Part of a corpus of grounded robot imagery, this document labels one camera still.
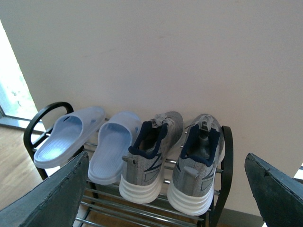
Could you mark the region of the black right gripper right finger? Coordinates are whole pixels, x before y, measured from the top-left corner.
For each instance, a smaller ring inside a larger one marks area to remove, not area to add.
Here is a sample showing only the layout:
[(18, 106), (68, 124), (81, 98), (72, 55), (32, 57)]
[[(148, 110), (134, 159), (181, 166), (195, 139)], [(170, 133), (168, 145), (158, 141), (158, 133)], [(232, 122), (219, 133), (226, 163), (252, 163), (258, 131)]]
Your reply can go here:
[(268, 227), (303, 225), (303, 184), (249, 153), (245, 172), (260, 214)]

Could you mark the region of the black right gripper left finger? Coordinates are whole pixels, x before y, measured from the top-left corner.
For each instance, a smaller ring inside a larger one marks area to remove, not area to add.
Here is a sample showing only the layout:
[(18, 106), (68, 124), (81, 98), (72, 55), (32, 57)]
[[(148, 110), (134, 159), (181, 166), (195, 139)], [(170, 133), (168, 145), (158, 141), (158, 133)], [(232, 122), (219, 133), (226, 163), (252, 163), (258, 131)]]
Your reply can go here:
[(2, 227), (71, 227), (86, 186), (89, 156), (82, 152), (0, 212)]

